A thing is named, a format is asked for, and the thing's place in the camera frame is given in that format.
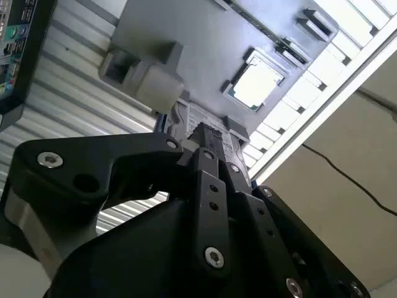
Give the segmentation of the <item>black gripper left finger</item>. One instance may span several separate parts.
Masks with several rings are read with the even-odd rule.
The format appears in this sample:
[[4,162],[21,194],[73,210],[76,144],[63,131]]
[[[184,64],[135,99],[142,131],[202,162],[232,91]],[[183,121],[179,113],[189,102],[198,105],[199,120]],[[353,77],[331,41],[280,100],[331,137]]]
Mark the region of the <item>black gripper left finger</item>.
[[9,221],[55,278],[78,248],[164,202],[227,203],[219,165],[165,133],[25,142],[9,170]]

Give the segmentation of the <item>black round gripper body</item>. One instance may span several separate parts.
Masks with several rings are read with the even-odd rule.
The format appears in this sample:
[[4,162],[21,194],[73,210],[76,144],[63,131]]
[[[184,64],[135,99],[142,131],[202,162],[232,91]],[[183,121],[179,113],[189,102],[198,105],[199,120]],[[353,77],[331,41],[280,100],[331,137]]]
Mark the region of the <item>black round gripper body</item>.
[[246,209],[167,201],[93,239],[59,268],[50,297],[286,297]]

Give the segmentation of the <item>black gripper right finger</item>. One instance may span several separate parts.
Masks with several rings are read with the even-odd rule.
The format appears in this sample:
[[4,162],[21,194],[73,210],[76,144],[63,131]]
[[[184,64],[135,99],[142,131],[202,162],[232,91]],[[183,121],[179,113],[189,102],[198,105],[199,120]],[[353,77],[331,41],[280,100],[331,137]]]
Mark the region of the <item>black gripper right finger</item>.
[[220,158],[226,184],[240,297],[370,297],[273,190],[248,185],[242,169],[227,161],[220,131],[207,129],[207,146]]

